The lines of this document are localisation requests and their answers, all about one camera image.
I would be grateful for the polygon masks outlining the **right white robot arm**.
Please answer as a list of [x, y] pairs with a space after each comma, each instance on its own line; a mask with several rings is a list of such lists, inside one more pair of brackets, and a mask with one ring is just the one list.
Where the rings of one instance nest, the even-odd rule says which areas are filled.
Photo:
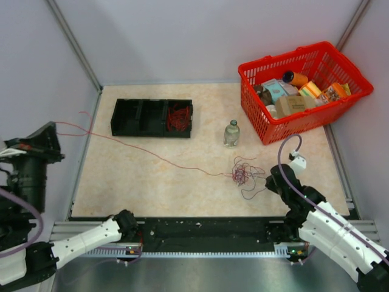
[[355, 228], [315, 188], [301, 185], [289, 165], [272, 167], [265, 186], [289, 208], [283, 226], [288, 239], [316, 247], [359, 291], [388, 291], [388, 250]]

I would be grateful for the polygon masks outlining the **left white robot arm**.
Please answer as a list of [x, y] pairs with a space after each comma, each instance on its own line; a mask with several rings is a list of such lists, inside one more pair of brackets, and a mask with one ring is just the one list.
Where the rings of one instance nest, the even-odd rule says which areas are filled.
[[108, 243], [134, 240], [132, 212], [122, 210], [98, 226], [71, 238], [40, 242], [45, 211], [47, 166], [64, 159], [55, 122], [25, 138], [1, 141], [1, 291], [16, 291], [52, 277], [64, 265]]

